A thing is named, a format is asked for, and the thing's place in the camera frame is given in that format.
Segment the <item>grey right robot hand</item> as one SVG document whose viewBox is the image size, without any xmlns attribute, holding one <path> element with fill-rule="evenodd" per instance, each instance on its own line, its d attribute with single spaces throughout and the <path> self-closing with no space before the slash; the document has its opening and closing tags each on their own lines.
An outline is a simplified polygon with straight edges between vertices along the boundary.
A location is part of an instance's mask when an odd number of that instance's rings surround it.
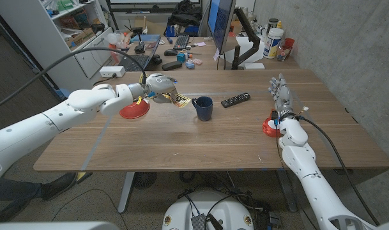
<svg viewBox="0 0 389 230">
<path fill-rule="evenodd" d="M 293 96 L 282 73 L 279 73 L 277 79 L 273 77 L 270 84 L 268 90 L 275 102 L 274 108 L 278 112 L 279 118 L 283 119 L 293 113 Z"/>
</svg>

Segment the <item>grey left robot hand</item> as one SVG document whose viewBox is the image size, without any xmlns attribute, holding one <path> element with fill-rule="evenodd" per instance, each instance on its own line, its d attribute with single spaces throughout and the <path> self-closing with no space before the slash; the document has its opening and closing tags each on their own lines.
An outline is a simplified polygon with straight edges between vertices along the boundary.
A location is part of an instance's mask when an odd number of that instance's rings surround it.
<svg viewBox="0 0 389 230">
<path fill-rule="evenodd" d="M 175 100 L 178 92 L 175 79 L 162 73 L 142 75 L 140 83 L 129 84 L 133 99 L 151 97 L 156 103 L 169 103 Z"/>
</svg>

